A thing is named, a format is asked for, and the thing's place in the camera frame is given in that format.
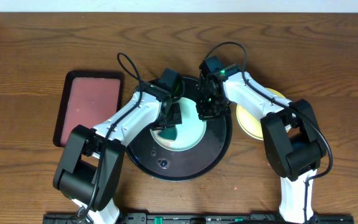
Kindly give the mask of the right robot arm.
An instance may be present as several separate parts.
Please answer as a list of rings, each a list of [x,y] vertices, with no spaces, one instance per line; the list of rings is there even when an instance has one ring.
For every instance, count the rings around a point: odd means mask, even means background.
[[[286,222],[310,223],[312,183],[333,166],[332,150],[311,105],[272,93],[243,68],[225,67],[215,56],[200,64],[199,90],[201,120],[218,118],[236,103],[260,121],[268,163],[280,176],[279,213]]]

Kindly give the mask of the yellow plate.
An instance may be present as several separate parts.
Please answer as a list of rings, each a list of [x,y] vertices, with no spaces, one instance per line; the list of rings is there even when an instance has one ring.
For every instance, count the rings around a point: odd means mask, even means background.
[[[283,110],[249,86],[236,86],[232,88],[230,100],[237,104],[236,116],[241,128],[251,137],[263,140],[260,120],[269,113]]]

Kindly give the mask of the light blue plate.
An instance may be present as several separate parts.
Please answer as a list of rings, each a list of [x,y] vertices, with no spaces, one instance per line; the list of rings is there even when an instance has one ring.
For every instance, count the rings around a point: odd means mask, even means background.
[[[196,146],[206,132],[206,122],[198,117],[196,103],[188,98],[181,98],[179,101],[181,109],[182,124],[176,125],[177,138],[174,141],[162,139],[157,134],[160,131],[150,133],[153,139],[163,148],[170,151],[186,151]]]

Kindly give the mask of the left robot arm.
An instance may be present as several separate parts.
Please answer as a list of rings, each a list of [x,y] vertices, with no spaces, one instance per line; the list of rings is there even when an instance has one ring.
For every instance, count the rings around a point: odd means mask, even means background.
[[[76,126],[70,133],[53,178],[55,189],[78,203],[78,223],[115,223],[117,189],[126,147],[147,126],[166,130],[181,123],[178,100],[185,84],[177,72],[140,82],[131,100],[93,128]]]

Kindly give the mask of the green yellow sponge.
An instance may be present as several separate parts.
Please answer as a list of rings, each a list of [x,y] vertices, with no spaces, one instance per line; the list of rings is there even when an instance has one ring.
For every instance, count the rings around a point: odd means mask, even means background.
[[[175,126],[165,128],[157,134],[162,139],[174,141],[177,138],[177,129]]]

